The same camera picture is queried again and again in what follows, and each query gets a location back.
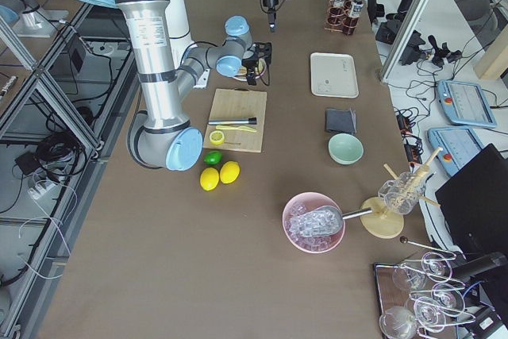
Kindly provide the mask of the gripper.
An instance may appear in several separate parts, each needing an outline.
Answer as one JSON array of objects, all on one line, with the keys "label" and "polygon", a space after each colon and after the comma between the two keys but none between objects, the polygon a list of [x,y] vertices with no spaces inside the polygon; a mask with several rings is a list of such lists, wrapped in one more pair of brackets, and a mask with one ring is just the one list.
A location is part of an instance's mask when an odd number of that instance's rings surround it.
[{"label": "gripper", "polygon": [[267,13],[267,20],[271,33],[276,31],[276,22],[274,19],[274,13],[278,10],[279,0],[260,0],[261,9],[264,13]]},{"label": "gripper", "polygon": [[242,60],[242,66],[246,70],[246,81],[248,85],[255,86],[256,80],[259,78],[259,73],[262,72],[260,69],[260,58],[257,53],[251,54],[249,57],[245,57]]}]

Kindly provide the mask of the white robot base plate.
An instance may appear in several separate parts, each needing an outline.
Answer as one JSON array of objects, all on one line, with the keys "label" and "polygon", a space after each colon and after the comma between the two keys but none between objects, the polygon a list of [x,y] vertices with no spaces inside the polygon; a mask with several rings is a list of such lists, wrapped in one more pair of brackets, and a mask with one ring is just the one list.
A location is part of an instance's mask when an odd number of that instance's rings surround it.
[{"label": "white robot base plate", "polygon": [[194,89],[205,89],[208,85],[208,79],[210,77],[210,69],[205,70],[198,78],[194,85]]}]

